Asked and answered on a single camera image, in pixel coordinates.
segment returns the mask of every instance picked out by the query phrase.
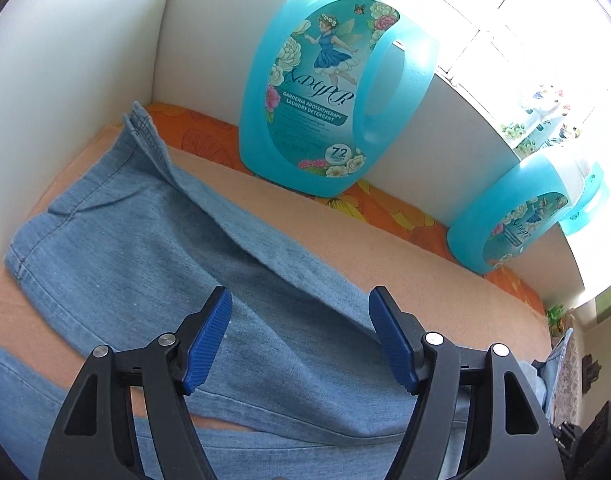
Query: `denim jeans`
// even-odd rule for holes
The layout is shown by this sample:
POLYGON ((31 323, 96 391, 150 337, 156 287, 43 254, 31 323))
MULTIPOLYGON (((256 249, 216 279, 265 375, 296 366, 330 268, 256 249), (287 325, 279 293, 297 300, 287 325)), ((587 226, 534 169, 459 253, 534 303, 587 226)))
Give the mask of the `denim jeans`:
MULTIPOLYGON (((190 411, 260 432, 237 439, 307 442, 322 453, 313 463, 375 446, 366 460, 382 478, 415 397, 394 381, 367 295, 176 168, 140 105, 124 123, 112 149, 15 235, 6 265, 25 295, 87 355, 144 346, 226 286, 232 322, 190 411)), ((354 478, 370 470, 355 458, 347 467, 354 478)))
MULTIPOLYGON (((43 450, 66 391, 46 381, 0 348, 0 443, 30 479, 38 475, 43 450)), ((467 399, 460 399, 467 411, 467 399)), ((160 479, 150 427, 135 418, 145 473, 160 479)), ((458 465, 465 429, 457 424, 442 478, 458 465)), ((331 446, 270 433, 197 428, 205 453, 220 480, 381 480, 399 442, 364 446, 331 446)))

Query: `pink flower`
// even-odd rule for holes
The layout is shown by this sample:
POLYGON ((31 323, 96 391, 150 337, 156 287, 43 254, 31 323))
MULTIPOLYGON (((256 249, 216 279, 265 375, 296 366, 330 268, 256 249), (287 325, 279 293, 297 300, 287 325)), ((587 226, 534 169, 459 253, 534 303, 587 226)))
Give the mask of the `pink flower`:
POLYGON ((492 230, 492 233, 490 234, 490 236, 496 236, 497 234, 499 234, 502 231, 503 231, 503 222, 499 222, 497 226, 492 230))
POLYGON ((273 112, 274 108, 278 106, 278 102, 281 101, 281 96, 272 85, 268 84, 266 90, 266 109, 268 112, 273 112))
POLYGON ((389 14, 387 16, 381 16, 378 20, 375 21, 375 29, 376 30, 387 30, 392 27, 396 23, 396 17, 389 14))

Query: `blue gripper pad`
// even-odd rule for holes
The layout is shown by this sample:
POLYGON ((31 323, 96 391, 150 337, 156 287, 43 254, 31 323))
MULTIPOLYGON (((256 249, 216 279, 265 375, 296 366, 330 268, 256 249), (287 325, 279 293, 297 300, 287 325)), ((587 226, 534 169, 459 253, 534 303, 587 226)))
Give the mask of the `blue gripper pad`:
POLYGON ((205 383, 231 318, 232 295, 224 289, 189 348, 188 370, 182 383, 186 395, 205 383))
POLYGON ((412 394, 416 393, 419 378, 413 367, 413 352, 399 323, 394 319, 393 313, 387 305, 390 297, 384 298, 378 288, 370 292, 369 313, 372 324, 377 330, 377 336, 390 365, 390 370, 397 383, 405 386, 412 394))

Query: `white wall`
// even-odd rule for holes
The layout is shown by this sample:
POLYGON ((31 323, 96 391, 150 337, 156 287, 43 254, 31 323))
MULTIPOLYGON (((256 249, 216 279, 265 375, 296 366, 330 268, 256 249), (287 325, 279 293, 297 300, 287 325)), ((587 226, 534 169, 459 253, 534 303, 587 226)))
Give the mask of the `white wall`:
POLYGON ((579 267, 559 224, 552 226, 508 267, 528 283, 550 308, 563 303, 577 307, 585 290, 579 267))
POLYGON ((0 258, 51 180, 151 101, 166 0, 10 0, 0 14, 0 258))
POLYGON ((599 378, 583 396, 583 420, 586 428, 607 400, 611 400, 611 316, 584 334, 585 353, 601 365, 599 378))
MULTIPOLYGON (((168 0, 154 100, 239 124, 256 47, 284 2, 168 0)), ((516 163, 514 153, 481 115, 434 76, 407 128, 366 179, 450 224, 516 163)), ((558 228, 537 240, 515 267, 548 300, 562 301, 583 291, 572 253, 558 228)))
POLYGON ((604 98, 585 124, 584 137, 605 172, 610 196, 595 219, 569 237, 586 290, 576 303, 583 304, 611 285, 611 95, 604 98))

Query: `blue plastic bottle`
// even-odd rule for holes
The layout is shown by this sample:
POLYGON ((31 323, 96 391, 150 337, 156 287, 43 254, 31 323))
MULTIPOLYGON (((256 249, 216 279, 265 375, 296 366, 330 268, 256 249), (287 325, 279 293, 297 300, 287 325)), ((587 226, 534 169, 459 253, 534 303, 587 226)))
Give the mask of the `blue plastic bottle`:
POLYGON ((252 62, 241 160, 282 186, 338 195, 408 123, 438 53, 436 40, 383 2, 287 0, 252 62))
POLYGON ((523 160, 525 157, 537 152, 547 142, 549 137, 557 135, 559 127, 566 116, 567 112, 549 115, 537 124, 537 127, 525 139, 519 142, 519 145, 514 149, 519 159, 523 160))
POLYGON ((610 190, 605 183, 603 169, 596 162, 586 178, 585 188, 577 205, 559 222, 563 233, 572 236, 581 231, 593 220, 609 196, 610 190))
POLYGON ((450 250, 480 274, 519 256, 579 201, 590 171, 575 142, 530 155, 455 221, 447 232, 450 250))

